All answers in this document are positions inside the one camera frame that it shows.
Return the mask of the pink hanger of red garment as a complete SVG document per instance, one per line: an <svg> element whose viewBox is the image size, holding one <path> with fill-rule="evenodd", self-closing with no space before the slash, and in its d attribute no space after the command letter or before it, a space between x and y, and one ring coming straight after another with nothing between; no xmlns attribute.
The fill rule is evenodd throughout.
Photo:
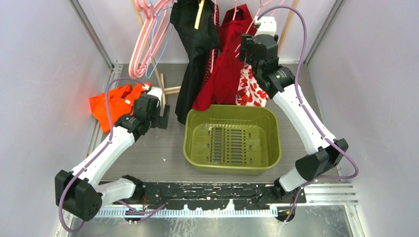
<svg viewBox="0 0 419 237"><path fill-rule="evenodd" d="M238 0L234 0L234 12L233 12L233 16L232 16L232 21L234 21L236 19L236 14L238 12Z"/></svg>

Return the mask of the red poppy floral skirt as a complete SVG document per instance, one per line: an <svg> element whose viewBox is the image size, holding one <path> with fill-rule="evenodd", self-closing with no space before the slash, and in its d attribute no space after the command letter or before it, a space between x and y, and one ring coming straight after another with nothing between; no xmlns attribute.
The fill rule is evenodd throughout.
<svg viewBox="0 0 419 237"><path fill-rule="evenodd" d="M265 107L269 97L257 84L251 65L244 65L240 73L236 105Z"/></svg>

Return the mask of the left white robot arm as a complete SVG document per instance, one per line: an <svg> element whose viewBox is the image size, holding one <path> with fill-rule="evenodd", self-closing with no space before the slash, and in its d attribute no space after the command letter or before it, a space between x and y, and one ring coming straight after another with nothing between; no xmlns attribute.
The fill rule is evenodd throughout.
<svg viewBox="0 0 419 237"><path fill-rule="evenodd" d="M133 111L118 118L106 139L71 171L55 176L56 205L84 221L91 220L101 207L127 199L140 203L145 195L143 182L130 175L100 184L104 174L150 128L166 129L169 105L162 105L163 92L153 87L133 103Z"/></svg>

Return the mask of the plain red garment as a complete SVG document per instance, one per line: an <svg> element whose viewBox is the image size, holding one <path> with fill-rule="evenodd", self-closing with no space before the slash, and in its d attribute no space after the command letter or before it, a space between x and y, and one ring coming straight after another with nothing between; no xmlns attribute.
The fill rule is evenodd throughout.
<svg viewBox="0 0 419 237"><path fill-rule="evenodd" d="M244 67L244 62L236 56L240 53L237 46L241 43L242 34L255 34L254 27L248 30L252 22L253 17L247 4L238 6L237 12L234 12L234 8L226 12L218 28L220 54L215 60L209 79L193 103L194 110L205 111L213 104L236 104L241 69Z"/></svg>

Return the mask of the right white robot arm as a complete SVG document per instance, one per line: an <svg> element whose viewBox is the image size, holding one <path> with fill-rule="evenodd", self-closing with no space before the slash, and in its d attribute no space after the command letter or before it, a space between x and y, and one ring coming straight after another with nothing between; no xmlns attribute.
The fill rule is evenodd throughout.
<svg viewBox="0 0 419 237"><path fill-rule="evenodd" d="M345 139L336 139L321 123L301 88L295 83L292 71L279 64L275 54L277 36L244 34L239 60L250 65L259 87L286 114L300 136L306 156L295 162L294 168L275 180L274 196L288 202L294 191L336 167L348 149Z"/></svg>

